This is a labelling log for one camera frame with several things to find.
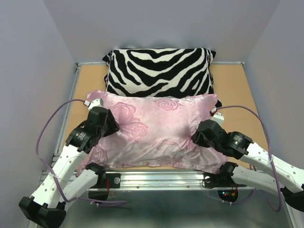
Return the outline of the zebra print pillow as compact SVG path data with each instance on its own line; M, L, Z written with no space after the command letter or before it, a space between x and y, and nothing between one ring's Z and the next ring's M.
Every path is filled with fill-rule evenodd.
M113 49L103 57L108 92L126 97L175 97L214 94L208 48Z

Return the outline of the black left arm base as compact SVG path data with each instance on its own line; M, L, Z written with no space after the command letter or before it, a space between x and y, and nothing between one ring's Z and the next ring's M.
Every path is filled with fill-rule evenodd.
M94 200L105 201L108 199L111 190L119 189L121 183L120 173L106 173L99 177L97 184L89 189L88 197Z

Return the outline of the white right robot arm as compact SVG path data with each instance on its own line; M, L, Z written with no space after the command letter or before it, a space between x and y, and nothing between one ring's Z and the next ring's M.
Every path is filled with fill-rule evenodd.
M194 144L213 148L225 156L248 163L257 171L233 162L224 163L216 178L223 185L246 185L277 194L292 208L304 210L304 171L274 155L240 132L227 133L217 122L201 122L191 137Z

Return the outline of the aluminium table frame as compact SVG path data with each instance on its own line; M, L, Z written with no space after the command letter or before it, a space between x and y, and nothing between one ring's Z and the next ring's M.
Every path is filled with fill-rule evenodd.
M76 63L76 72L75 72L75 76L74 76L74 80L73 80L73 84L72 84L71 93L69 95L69 100L73 99L75 96L80 72L81 72L81 65L79 63ZM64 115L64 119L63 119L63 125L62 125L60 133L59 133L59 138L58 138L58 141L56 144L56 149L52 156L52 162L51 162L52 167L55 164L55 160L56 160L57 156L61 153L62 146L64 145L64 142L65 142L65 134L66 134L66 130L67 130L67 124L68 124L71 106L72 106L72 103L66 104L66 111L65 111L65 115Z

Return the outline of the aluminium mounting rail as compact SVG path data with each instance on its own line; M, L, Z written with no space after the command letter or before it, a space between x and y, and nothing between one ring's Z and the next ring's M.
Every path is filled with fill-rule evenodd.
M105 171L99 175L92 186L97 184L99 177L106 173L120 173L120 188L115 190L204 190L202 187L203 174L200 171L156 170L156 171ZM231 172L221 176L231 178L240 187L248 186L275 193L276 180L271 175L256 172L243 167L236 167Z

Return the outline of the pink floral satin pillowcase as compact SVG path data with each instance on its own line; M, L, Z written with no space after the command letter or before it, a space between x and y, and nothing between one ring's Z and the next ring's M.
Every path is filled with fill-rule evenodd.
M217 96L123 97L96 90L89 101L102 99L119 124L119 131L103 137L80 163L77 173L96 163L109 169L169 166L217 173L227 156L193 143L200 122L210 118Z

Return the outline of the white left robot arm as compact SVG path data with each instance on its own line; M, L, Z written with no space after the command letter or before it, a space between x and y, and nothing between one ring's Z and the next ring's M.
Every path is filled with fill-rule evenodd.
M111 110L90 108L87 119L69 134L60 157L41 185L31 196L21 199L19 207L26 218L43 228L58 228L76 199L92 186L103 186L105 168L94 162L86 165L74 181L69 180L99 140L118 130Z

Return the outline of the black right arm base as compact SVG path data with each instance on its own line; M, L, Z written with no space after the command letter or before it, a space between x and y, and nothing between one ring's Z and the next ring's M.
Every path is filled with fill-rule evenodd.
M201 185L206 189L218 188L218 199L222 202L232 204L238 199L238 184L231 178L219 174L204 173Z

